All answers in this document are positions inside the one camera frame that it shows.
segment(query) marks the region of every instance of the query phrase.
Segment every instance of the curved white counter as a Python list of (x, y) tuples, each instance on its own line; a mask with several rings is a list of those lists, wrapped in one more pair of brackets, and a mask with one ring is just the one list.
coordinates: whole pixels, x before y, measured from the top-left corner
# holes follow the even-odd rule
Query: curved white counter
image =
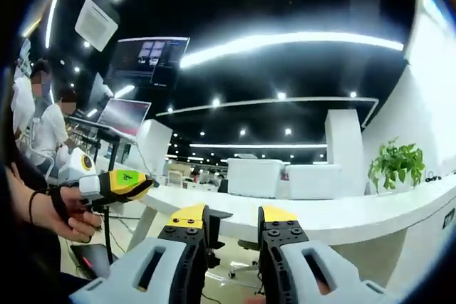
[(220, 225), (220, 235), (246, 241), (257, 241), (258, 207), (270, 205), (285, 209), (299, 218), (310, 239), (328, 245), (367, 241), (406, 229), (444, 207), (456, 197), (456, 175), (399, 194), (348, 197), (333, 200), (285, 200), (205, 192), (200, 190), (159, 187), (151, 189), (141, 202), (146, 211), (154, 209), (151, 219), (141, 218), (129, 248), (142, 241), (155, 211), (167, 215), (186, 206), (205, 203), (210, 208), (233, 213)]

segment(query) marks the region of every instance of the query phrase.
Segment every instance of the green leaves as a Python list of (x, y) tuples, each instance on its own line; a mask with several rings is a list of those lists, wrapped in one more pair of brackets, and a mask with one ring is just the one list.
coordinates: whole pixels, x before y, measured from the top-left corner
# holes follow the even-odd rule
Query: green leaves
[(395, 146), (398, 138), (390, 140), (387, 145), (382, 144), (379, 155), (369, 167), (368, 177), (378, 190), (380, 181), (378, 174), (385, 177), (383, 187), (385, 189), (395, 189), (396, 181), (399, 179), (405, 182), (407, 175), (410, 174), (413, 186), (421, 183), (422, 171), (425, 169), (423, 163), (423, 151), (416, 147), (416, 144)]

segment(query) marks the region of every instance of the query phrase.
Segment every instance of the monitor screen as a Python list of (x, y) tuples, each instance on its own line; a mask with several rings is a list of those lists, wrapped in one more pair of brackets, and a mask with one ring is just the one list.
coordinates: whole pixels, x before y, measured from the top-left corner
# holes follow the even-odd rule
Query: monitor screen
[(149, 110), (150, 103), (111, 99), (98, 118), (98, 123), (136, 136)]
[(110, 62), (108, 78), (132, 80), (140, 87), (174, 88), (189, 38), (121, 39)]

